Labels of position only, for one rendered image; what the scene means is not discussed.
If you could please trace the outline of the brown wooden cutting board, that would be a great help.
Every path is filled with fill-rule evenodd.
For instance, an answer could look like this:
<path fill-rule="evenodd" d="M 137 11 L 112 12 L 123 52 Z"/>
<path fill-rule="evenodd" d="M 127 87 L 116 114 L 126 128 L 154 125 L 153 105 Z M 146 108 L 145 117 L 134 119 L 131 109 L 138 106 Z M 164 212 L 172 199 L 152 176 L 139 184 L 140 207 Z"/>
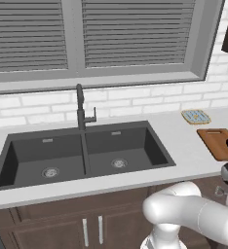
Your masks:
<path fill-rule="evenodd" d="M 208 128 L 198 129 L 197 133 L 206 144 L 210 153 L 218 161 L 228 160 L 228 129 L 226 128 Z"/>

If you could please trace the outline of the dark grey tap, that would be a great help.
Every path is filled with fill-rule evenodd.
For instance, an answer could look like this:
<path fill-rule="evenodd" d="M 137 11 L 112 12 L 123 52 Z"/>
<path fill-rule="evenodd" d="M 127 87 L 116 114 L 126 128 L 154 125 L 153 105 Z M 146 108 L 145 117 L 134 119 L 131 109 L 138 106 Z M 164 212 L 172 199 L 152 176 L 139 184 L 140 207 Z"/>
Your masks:
<path fill-rule="evenodd" d="M 86 129 L 86 123 L 94 123 L 96 121 L 96 110 L 94 110 L 94 115 L 92 117 L 86 117 L 85 116 L 85 110 L 84 110 L 84 93 L 83 93 L 83 87 L 81 84 L 78 84 L 76 86 L 77 90 L 77 121 L 78 121 L 78 127 L 80 130 Z"/>

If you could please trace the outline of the dark grey double sink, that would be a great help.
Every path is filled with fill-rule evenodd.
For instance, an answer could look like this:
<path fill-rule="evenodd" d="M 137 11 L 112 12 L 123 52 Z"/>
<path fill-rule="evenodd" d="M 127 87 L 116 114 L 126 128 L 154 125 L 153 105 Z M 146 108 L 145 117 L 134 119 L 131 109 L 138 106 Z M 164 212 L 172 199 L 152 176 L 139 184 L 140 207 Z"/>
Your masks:
<path fill-rule="evenodd" d="M 147 121 L 12 133 L 0 191 L 174 166 Z"/>

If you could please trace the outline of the blue patterned square dish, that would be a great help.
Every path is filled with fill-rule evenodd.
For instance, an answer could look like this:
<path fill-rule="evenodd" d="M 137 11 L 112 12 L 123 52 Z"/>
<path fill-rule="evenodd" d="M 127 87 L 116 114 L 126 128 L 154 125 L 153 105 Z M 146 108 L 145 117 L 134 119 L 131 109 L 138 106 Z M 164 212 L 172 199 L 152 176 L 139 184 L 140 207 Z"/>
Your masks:
<path fill-rule="evenodd" d="M 206 125 L 211 122 L 209 115 L 203 110 L 183 110 L 181 115 L 190 125 Z"/>

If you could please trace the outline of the brown false drawer front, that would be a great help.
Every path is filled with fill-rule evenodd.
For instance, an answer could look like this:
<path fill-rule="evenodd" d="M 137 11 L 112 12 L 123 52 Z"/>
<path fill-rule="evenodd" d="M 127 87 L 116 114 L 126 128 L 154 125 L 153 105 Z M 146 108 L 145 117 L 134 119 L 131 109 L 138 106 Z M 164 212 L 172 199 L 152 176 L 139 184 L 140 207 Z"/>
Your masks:
<path fill-rule="evenodd" d="M 91 209 L 110 207 L 119 204 L 143 201 L 148 188 L 124 190 L 94 196 L 75 197 L 52 202 L 26 205 L 21 207 L 0 209 L 0 222 L 17 223 L 33 219 L 52 217 Z"/>

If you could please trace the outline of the grey window blind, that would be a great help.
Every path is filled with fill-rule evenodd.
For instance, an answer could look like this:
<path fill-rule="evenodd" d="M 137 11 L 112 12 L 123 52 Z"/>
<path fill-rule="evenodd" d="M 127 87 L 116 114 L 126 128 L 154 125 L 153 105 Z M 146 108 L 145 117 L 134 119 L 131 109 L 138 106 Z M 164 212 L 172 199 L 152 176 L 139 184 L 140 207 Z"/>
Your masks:
<path fill-rule="evenodd" d="M 0 0 L 0 72 L 66 67 L 61 0 Z"/>
<path fill-rule="evenodd" d="M 184 61 L 195 0 L 82 0 L 88 68 Z"/>

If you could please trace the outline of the brown cupboard door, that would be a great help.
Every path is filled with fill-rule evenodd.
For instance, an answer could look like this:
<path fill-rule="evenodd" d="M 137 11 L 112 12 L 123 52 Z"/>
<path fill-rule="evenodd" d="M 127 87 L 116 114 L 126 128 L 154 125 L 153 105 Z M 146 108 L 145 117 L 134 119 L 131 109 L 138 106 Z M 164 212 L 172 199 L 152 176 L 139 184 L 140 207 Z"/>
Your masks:
<path fill-rule="evenodd" d="M 18 225 L 10 231 L 16 249 L 93 249 L 85 247 L 83 218 L 60 217 Z"/>
<path fill-rule="evenodd" d="M 103 217 L 103 244 L 98 241 L 98 216 Z M 142 203 L 101 208 L 95 213 L 95 249 L 140 249 L 152 225 L 142 213 Z"/>

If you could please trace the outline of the grey window frame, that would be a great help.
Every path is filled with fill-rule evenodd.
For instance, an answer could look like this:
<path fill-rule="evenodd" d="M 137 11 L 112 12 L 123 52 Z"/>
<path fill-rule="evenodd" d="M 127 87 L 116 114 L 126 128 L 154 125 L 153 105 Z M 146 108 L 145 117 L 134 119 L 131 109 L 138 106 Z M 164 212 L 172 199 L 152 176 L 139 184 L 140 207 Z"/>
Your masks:
<path fill-rule="evenodd" d="M 202 81 L 224 0 L 195 0 L 187 51 L 182 63 L 88 68 L 85 64 L 82 0 L 61 0 L 67 67 L 0 72 L 0 94 Z"/>

